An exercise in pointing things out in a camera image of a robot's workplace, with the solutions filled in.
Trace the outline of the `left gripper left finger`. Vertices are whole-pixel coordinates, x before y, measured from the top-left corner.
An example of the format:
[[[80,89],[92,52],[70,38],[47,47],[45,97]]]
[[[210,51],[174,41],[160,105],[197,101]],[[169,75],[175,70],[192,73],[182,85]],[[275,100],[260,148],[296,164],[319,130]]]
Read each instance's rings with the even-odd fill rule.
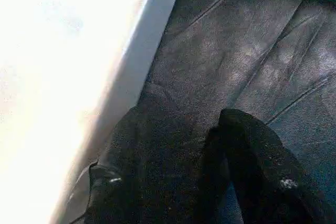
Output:
[[[133,107],[115,126],[98,162],[90,168],[86,223],[151,223],[144,136],[151,111]]]

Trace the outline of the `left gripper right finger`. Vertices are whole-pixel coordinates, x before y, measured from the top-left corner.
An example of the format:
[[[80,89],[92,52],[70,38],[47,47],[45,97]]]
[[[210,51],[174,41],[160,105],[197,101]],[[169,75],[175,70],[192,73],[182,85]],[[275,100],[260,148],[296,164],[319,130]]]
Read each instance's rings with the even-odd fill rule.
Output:
[[[244,223],[316,223],[309,177],[265,123],[223,109],[202,153],[198,221],[211,223],[233,184]]]

